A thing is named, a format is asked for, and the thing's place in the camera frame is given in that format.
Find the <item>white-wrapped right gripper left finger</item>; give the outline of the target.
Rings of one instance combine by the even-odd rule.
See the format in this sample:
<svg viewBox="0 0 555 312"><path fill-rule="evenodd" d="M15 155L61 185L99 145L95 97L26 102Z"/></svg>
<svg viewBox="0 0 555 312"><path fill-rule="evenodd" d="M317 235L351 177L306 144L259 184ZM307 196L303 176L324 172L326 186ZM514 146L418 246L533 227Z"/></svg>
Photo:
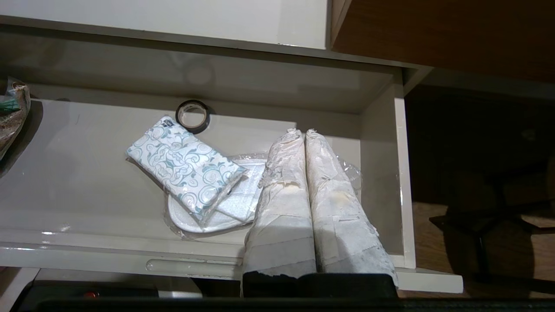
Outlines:
<svg viewBox="0 0 555 312"><path fill-rule="evenodd" d="M304 137L289 129L270 147L245 239L244 274L299 278L317 272Z"/></svg>

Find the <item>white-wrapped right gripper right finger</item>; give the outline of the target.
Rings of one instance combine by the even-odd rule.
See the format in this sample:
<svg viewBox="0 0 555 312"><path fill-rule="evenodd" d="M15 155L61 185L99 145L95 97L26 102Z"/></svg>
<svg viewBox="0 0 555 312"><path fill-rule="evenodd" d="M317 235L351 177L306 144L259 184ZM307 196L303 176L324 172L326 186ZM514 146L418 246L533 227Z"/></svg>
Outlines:
<svg viewBox="0 0 555 312"><path fill-rule="evenodd" d="M347 172L316 130L305 135L307 183L317 268L325 274L385 274L398 278L379 233L363 211Z"/></svg>

